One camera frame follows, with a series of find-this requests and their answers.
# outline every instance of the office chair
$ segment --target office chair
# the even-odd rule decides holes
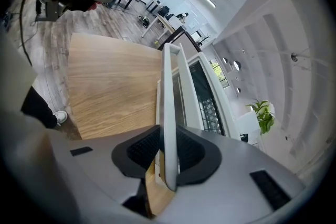
[[[160,9],[158,14],[164,17],[168,14],[168,12],[169,12],[169,8],[167,6],[164,6],[163,8]]]

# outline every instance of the black vent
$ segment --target black vent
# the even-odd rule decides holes
[[[90,151],[93,151],[93,149],[90,148],[89,146],[85,146],[85,147],[77,148],[75,150],[70,150],[70,153],[72,154],[72,156],[77,156],[77,155],[81,155],[81,154],[84,154]]]
[[[262,170],[250,173],[253,181],[272,206],[273,210],[278,210],[290,201],[288,195],[279,187],[279,185],[269,176],[269,174]]]
[[[160,129],[127,148],[127,156],[142,168],[148,169],[159,150]]]
[[[198,164],[205,156],[204,147],[176,129],[177,154],[180,160],[180,172],[183,172]]]

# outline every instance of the green leaves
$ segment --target green leaves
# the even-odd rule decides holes
[[[257,119],[260,126],[260,134],[266,134],[271,130],[271,127],[274,125],[274,117],[269,112],[269,102],[263,100],[259,102],[257,99],[255,105],[248,104],[246,106],[251,106],[257,114]]]

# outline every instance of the window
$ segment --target window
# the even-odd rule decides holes
[[[195,33],[193,33],[193,34],[191,35],[191,37],[193,38],[193,40],[194,40],[195,42],[197,42],[197,41],[202,37],[202,35],[201,35],[198,31],[196,31]]]
[[[223,88],[225,87],[228,87],[229,86],[229,83],[227,82],[227,79],[222,71],[222,68],[221,66],[219,65],[218,61],[216,60],[216,58],[212,59],[210,61],[210,64],[212,66],[212,68],[214,69],[215,71],[215,74],[217,76],[217,78],[219,79],[221,85]]]

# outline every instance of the wooden floor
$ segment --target wooden floor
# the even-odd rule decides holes
[[[38,73],[33,86],[46,100],[52,111],[65,110],[70,116],[61,131],[66,132],[71,139],[77,139],[79,133],[71,112],[69,103],[67,65],[69,44],[72,33],[88,33],[119,38],[145,46],[156,48],[155,42],[162,33],[159,24],[152,27],[144,38],[141,34],[145,28],[138,22],[138,16],[147,16],[150,21],[154,16],[145,10],[141,2],[133,1],[129,10],[119,6],[108,9],[98,5],[96,10],[88,12],[65,12],[56,22],[35,23],[35,2],[27,0],[24,8],[24,38],[27,52]],[[11,8],[18,13],[21,0],[14,0]],[[9,29],[10,39],[22,52],[19,32],[19,15],[15,14]]]

